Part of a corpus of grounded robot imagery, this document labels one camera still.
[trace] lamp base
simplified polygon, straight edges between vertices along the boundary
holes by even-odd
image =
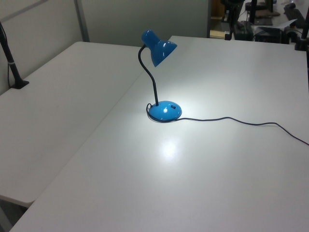
[[[148,113],[154,121],[169,122],[178,119],[182,114],[182,109],[172,101],[159,101],[159,105],[152,105]]]
[[[12,85],[11,88],[21,89],[21,88],[25,87],[27,84],[29,84],[29,81],[22,80],[18,84],[15,83],[14,85]]]

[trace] blue lamp base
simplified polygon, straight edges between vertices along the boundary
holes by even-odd
[[[178,119],[182,114],[182,109],[172,101],[159,101],[159,105],[152,105],[148,113],[154,121],[168,122]]]

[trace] black cable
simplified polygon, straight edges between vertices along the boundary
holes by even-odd
[[[11,85],[10,85],[10,65],[8,64],[8,85],[9,85],[9,88],[11,88]]]
[[[147,113],[147,116],[151,119],[153,119],[150,114],[149,114],[149,111],[148,111],[148,106],[150,105],[150,107],[152,107],[152,105],[150,103],[147,104],[146,106],[146,113]],[[265,122],[265,123],[248,123],[248,122],[243,122],[243,121],[240,121],[240,120],[237,120],[237,119],[234,119],[232,117],[221,117],[221,118],[214,118],[214,119],[195,119],[195,118],[189,118],[189,117],[182,117],[182,118],[178,118],[178,119],[174,119],[174,120],[170,120],[170,121],[163,121],[163,120],[159,120],[156,118],[157,121],[159,122],[164,122],[164,123],[167,123],[167,122],[177,122],[177,121],[181,121],[181,120],[191,120],[191,121],[198,121],[198,122],[213,122],[213,121],[220,121],[220,120],[224,120],[224,119],[231,119],[231,120],[234,120],[236,122],[239,122],[239,123],[242,123],[242,124],[246,124],[246,125],[250,125],[250,126],[263,126],[263,125],[269,125],[269,124],[273,124],[273,125],[277,125],[278,127],[280,127],[281,129],[283,129],[286,133],[288,133],[290,136],[292,136],[293,138],[303,142],[304,144],[308,145],[308,143],[306,143],[305,141],[295,137],[294,135],[292,135],[290,132],[288,132],[284,127],[282,127],[281,125],[279,125],[278,123],[276,122]]]
[[[303,34],[303,33],[301,33],[300,31],[295,30],[295,29],[287,29],[287,30],[285,30],[285,31],[297,31],[297,32],[299,32],[301,35]]]
[[[240,17],[240,16],[242,16],[242,15],[243,15],[243,13],[245,13],[245,12],[246,12],[246,11],[242,12],[242,13],[238,16],[238,19],[239,19],[239,17]]]

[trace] floor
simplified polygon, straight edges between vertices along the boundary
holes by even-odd
[[[0,200],[0,232],[8,232],[17,223],[27,208]]]
[[[221,27],[221,18],[222,17],[211,17],[210,38],[224,40],[225,32]]]

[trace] table surface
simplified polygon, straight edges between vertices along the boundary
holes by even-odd
[[[240,11],[240,13],[245,12],[245,3],[247,2],[251,2],[251,0],[245,0],[242,9]],[[299,9],[299,11],[301,12],[301,14],[303,15],[304,18],[306,18],[307,15],[307,11],[308,11],[308,6],[309,3],[307,0],[277,0],[277,3],[274,4],[273,6],[273,11],[279,12],[280,15],[273,17],[272,18],[272,23],[274,26],[280,25],[282,23],[285,23],[287,21],[289,21],[289,19],[287,18],[287,16],[284,14],[284,7],[286,4],[289,4],[290,2],[294,2],[296,5],[296,8]],[[247,19],[247,12],[243,13],[242,15],[240,15],[238,21],[246,21]],[[298,29],[298,28],[293,28],[295,30],[298,30],[300,32],[302,32],[302,29]]]
[[[309,140],[305,52],[171,41],[173,53],[148,66],[159,101],[178,103],[182,117],[275,121]],[[307,145],[276,126],[156,123],[149,102],[144,72],[11,231],[308,231]]]
[[[38,198],[142,73],[138,50],[75,43],[0,96],[0,199]]]

